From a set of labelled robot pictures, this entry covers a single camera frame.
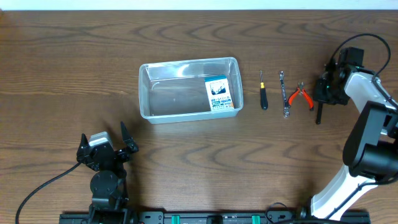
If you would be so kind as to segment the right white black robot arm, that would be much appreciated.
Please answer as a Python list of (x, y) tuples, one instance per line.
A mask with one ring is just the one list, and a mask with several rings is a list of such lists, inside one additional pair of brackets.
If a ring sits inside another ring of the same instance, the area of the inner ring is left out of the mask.
[(362, 49), (337, 48), (313, 92), (317, 124), (323, 105), (353, 101), (359, 111), (343, 148), (342, 167), (310, 201), (310, 214), (317, 219), (339, 221), (366, 192), (397, 181), (397, 102), (378, 74), (363, 67), (363, 57)]

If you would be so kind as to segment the silver ring wrench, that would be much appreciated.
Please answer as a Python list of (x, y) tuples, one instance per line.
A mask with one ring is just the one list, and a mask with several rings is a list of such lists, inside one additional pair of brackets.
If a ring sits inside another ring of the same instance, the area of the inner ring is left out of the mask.
[(288, 118), (290, 116), (290, 112), (289, 112), (289, 103), (288, 103), (287, 95), (285, 92), (284, 72), (283, 71), (279, 72), (279, 80), (280, 80), (280, 87), (281, 87), (282, 99), (283, 99), (283, 104), (284, 104), (284, 117)]

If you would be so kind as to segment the clear plastic container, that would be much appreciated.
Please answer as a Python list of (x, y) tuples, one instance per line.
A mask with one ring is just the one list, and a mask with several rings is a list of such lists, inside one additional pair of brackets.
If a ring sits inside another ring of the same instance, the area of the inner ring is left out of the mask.
[[(234, 109), (211, 111), (205, 78), (225, 75)], [(141, 116), (152, 124), (234, 117), (243, 108), (243, 85), (234, 57), (145, 63), (139, 69)]]

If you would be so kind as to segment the small black hammer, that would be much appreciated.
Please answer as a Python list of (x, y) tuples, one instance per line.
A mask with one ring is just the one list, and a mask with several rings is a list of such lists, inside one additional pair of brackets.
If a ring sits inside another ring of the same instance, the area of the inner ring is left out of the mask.
[(323, 103), (318, 103), (317, 117), (315, 123), (317, 125), (321, 124), (322, 121), (322, 112), (323, 112)]

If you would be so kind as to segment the blue white screw box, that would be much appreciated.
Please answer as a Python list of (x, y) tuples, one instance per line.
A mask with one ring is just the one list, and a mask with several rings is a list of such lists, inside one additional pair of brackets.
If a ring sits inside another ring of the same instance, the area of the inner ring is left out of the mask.
[(205, 87), (211, 111), (234, 109), (228, 79), (225, 75), (205, 78)]

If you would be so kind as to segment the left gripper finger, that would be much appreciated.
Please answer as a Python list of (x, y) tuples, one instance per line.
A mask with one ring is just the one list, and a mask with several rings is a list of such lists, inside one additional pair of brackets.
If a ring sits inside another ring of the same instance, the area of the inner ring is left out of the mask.
[(84, 133), (81, 134), (81, 140), (80, 140), (80, 145), (79, 145), (79, 153), (87, 153), (87, 151), (90, 149), (89, 142), (87, 140), (87, 137)]
[(134, 138), (130, 135), (129, 131), (127, 130), (126, 125), (123, 121), (121, 121), (121, 134), (123, 142), (126, 145), (126, 150), (130, 153), (135, 153), (139, 151), (139, 147), (136, 144)]

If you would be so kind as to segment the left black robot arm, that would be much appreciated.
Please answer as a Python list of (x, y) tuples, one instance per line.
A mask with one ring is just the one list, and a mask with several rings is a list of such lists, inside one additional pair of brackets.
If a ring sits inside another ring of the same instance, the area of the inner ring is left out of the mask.
[(124, 163), (139, 151), (124, 123), (121, 134), (125, 147), (114, 150), (109, 134), (104, 131), (87, 138), (81, 135), (76, 153), (79, 163), (96, 173), (90, 181), (93, 194), (87, 223), (137, 223), (137, 213), (127, 208), (127, 172)]

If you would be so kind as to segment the black yellow screwdriver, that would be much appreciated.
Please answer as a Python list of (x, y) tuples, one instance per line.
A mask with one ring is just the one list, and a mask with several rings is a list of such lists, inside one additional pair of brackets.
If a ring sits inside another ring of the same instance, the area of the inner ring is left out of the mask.
[(263, 110), (267, 110), (268, 109), (268, 100), (267, 100), (267, 95), (266, 95), (266, 88), (265, 88), (265, 84), (263, 82), (263, 74), (262, 74), (262, 70), (260, 71), (260, 104), (261, 104), (261, 108)]

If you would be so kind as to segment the red handled pliers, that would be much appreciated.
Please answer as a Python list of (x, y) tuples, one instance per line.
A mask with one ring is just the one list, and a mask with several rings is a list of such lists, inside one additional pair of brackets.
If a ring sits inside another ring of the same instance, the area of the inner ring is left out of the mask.
[(313, 102), (312, 98), (310, 97), (310, 95), (305, 90), (304, 82), (298, 82), (296, 90), (290, 95), (290, 97), (287, 101), (289, 108), (292, 106), (294, 99), (299, 95), (302, 95), (305, 98), (306, 102), (308, 103), (309, 110), (313, 111), (314, 110), (314, 102)]

